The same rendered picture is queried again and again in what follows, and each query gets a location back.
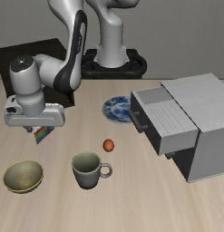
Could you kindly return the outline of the blue and white plate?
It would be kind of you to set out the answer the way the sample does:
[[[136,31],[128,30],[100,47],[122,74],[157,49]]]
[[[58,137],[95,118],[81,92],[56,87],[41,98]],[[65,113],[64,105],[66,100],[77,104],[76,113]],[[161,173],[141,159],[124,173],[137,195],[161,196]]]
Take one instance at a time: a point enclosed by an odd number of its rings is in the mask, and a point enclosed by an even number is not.
[[[108,121],[114,123],[131,123],[130,108],[131,98],[129,96],[116,96],[103,104],[102,114]]]

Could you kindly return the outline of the grey cabinet drawer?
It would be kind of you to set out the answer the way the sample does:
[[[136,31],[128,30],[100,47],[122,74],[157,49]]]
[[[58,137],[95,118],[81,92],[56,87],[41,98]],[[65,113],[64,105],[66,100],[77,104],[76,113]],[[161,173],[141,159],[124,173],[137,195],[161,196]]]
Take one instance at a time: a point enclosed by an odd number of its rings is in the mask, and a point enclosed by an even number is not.
[[[199,129],[163,87],[132,91],[129,116],[158,155],[195,147]]]

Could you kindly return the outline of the rainbow striped cake wedge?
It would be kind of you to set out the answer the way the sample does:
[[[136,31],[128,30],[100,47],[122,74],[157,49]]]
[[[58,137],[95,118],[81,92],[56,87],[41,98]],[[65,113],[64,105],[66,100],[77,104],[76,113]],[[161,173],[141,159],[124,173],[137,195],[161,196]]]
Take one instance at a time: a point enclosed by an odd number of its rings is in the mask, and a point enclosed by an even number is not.
[[[54,130],[53,126],[41,127],[34,133],[35,142],[39,144],[46,136]]]

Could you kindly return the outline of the grey-green mug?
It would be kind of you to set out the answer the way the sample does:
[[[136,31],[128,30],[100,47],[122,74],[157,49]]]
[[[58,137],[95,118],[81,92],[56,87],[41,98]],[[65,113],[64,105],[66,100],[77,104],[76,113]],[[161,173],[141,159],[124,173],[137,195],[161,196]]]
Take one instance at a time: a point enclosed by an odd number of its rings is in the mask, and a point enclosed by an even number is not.
[[[90,151],[81,152],[73,157],[72,169],[78,185],[82,189],[93,189],[99,178],[109,178],[112,166],[102,163],[100,157]]]

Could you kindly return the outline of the grey cabinet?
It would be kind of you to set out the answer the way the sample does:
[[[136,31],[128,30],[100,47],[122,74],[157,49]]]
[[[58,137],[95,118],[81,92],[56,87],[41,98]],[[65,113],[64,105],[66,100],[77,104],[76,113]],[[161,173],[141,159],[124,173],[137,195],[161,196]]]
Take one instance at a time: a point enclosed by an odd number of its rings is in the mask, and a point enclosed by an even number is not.
[[[224,83],[206,73],[161,85],[199,129],[195,147],[172,157],[184,178],[194,182],[224,174]]]

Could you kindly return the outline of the dark brown flat board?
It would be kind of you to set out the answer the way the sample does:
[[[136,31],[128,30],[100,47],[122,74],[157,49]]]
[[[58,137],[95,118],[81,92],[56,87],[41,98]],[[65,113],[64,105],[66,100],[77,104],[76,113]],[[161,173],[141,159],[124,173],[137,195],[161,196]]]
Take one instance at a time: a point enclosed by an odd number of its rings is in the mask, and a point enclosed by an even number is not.
[[[62,60],[66,55],[66,50],[57,38],[0,48],[0,75],[3,80],[6,97],[15,94],[9,75],[10,62],[18,56],[25,54],[35,56],[39,53]],[[47,103],[59,103],[64,108],[74,106],[74,96],[72,93],[59,93],[49,87],[44,87],[43,91]]]

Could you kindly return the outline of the olive bowl with yellow rim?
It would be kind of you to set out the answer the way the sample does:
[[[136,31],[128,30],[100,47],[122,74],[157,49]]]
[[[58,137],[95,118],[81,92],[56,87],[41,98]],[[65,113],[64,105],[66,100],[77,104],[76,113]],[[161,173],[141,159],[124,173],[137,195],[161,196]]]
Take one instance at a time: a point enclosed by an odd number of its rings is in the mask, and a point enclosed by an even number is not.
[[[44,178],[44,169],[34,160],[24,159],[12,164],[3,176],[5,187],[14,193],[24,194],[36,189]]]

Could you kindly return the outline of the small orange fruit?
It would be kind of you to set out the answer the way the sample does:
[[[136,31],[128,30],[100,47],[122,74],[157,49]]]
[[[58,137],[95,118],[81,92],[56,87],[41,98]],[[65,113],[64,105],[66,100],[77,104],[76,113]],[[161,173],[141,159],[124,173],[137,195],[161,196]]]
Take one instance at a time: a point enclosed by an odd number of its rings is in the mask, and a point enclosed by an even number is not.
[[[114,143],[110,139],[105,140],[102,146],[103,146],[103,149],[107,152],[111,152],[114,149]]]

